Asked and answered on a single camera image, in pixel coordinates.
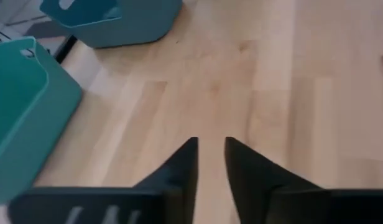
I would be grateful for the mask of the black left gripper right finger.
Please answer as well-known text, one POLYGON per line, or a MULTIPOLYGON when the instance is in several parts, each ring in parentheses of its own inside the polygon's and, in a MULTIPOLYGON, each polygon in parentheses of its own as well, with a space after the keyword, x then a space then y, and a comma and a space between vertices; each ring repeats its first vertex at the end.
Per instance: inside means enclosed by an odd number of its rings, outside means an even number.
POLYGON ((234 137, 225 139, 228 182, 241 224, 265 224, 274 191, 319 186, 272 162, 234 137))

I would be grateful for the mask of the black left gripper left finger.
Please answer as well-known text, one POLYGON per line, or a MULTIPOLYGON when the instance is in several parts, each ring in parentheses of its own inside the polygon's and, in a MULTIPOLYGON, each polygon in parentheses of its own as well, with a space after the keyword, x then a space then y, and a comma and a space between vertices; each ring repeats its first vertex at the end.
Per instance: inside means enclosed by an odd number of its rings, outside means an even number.
POLYGON ((197 183, 198 138, 191 137, 135 187, 164 196, 165 224, 193 224, 197 183))

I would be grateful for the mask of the dark blue-green plastic bin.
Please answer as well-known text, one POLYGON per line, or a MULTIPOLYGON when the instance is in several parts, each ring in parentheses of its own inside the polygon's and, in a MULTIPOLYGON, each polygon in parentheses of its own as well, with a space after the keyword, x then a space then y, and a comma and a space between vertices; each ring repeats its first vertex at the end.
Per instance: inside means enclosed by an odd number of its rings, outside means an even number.
POLYGON ((43 0, 40 10, 91 48, 144 44, 172 28, 182 0, 43 0))

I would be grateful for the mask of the teal plastic bin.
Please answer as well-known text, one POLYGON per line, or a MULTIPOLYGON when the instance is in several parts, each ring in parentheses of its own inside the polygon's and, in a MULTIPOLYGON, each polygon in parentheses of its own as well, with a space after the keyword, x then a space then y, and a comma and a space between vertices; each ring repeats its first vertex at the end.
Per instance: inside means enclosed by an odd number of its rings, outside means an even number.
POLYGON ((32 186, 82 94, 33 37, 0 43, 0 204, 32 186))

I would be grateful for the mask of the black metal table frame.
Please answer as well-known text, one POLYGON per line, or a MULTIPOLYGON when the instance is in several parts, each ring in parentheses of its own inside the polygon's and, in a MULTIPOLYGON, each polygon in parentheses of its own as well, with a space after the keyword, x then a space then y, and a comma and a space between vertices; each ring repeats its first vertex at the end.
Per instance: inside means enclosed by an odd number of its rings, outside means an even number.
POLYGON ((65 38, 63 43, 59 46, 59 48, 54 53, 54 58, 58 63, 62 63, 66 56, 70 53, 73 46, 76 44, 77 38, 73 35, 70 35, 65 38))

